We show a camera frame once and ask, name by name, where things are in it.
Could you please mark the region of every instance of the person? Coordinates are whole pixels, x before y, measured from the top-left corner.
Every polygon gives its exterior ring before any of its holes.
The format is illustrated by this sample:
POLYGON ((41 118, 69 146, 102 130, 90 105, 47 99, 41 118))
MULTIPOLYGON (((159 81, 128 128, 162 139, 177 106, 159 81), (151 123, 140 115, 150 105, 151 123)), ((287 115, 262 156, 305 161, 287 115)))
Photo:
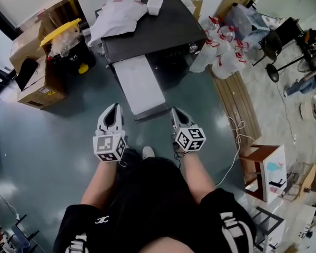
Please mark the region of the person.
POLYGON ((316 89, 316 71, 307 74, 300 81, 294 82, 290 87, 285 87, 283 95, 287 97, 298 91, 302 94, 307 94, 314 89, 316 89))
POLYGON ((150 147, 100 162, 81 204, 66 209, 54 252, 253 252, 256 228, 234 195, 196 153, 181 161, 186 181, 150 147))

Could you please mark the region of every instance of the black chair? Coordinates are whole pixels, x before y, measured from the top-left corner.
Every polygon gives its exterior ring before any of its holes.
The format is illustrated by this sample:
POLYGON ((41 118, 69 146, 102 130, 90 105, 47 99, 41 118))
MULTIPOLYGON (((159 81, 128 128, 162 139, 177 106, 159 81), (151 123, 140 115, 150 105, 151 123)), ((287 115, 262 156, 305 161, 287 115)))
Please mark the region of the black chair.
POLYGON ((260 42, 260 45, 264 54, 260 60, 253 64, 253 66, 261 62, 266 56, 275 63, 278 55, 282 51, 282 43, 279 35, 274 30, 270 30, 269 34, 260 42))

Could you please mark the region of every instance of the gray floor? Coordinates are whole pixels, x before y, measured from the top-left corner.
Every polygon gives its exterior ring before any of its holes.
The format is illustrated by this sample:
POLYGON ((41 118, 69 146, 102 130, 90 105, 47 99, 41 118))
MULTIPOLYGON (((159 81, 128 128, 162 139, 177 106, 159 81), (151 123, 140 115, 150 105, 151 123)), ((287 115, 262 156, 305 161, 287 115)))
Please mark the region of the gray floor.
MULTIPOLYGON (((165 97, 204 129, 208 140, 200 157, 219 182, 232 163, 236 146, 210 75, 188 74, 165 97)), ((80 202, 96 169, 92 136, 98 117, 114 102, 123 107, 130 147, 140 150, 150 145, 158 156, 173 159, 170 116, 135 124, 101 57, 88 73, 72 79, 66 100, 44 111, 17 103, 14 84, 0 94, 0 194, 20 215, 27 214, 23 225, 28 232, 40 230, 36 241, 46 252, 51 252, 66 207, 80 202)), ((222 187, 244 199, 239 164, 222 187)), ((14 214, 0 197, 0 224, 7 231, 14 214)))
MULTIPOLYGON (((263 52, 259 50, 251 50, 248 53, 250 62, 254 62, 255 58, 262 55, 263 52)), ((301 56, 300 49, 295 43, 291 44, 282 50, 274 65, 280 68, 298 56, 301 56)), ((284 144, 287 167, 296 162, 316 163, 316 121, 304 121, 299 110, 300 103, 310 100, 311 96, 316 94, 316 91, 309 94, 298 92, 284 98, 283 88, 295 82, 296 79, 300 80, 304 73, 298 72, 297 63, 293 64, 282 71, 280 80, 276 84, 270 80, 265 70, 266 65, 270 62, 266 57, 254 67, 251 63, 248 63, 246 68, 241 71, 241 76, 246 84, 261 128, 262 136, 257 143, 284 144), (285 108, 287 108, 289 121, 286 117, 285 108), (292 135, 296 135, 295 144, 292 135)))

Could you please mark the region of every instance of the white sneaker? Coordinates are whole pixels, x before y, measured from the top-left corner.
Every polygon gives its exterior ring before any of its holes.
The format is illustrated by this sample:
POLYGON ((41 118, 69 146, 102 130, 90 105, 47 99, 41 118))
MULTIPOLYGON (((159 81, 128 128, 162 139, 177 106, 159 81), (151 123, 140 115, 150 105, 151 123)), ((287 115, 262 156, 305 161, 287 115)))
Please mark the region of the white sneaker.
POLYGON ((154 151, 153 151, 152 147, 145 146, 143 148, 142 158, 143 158, 143 160, 146 158, 154 158, 154 151))

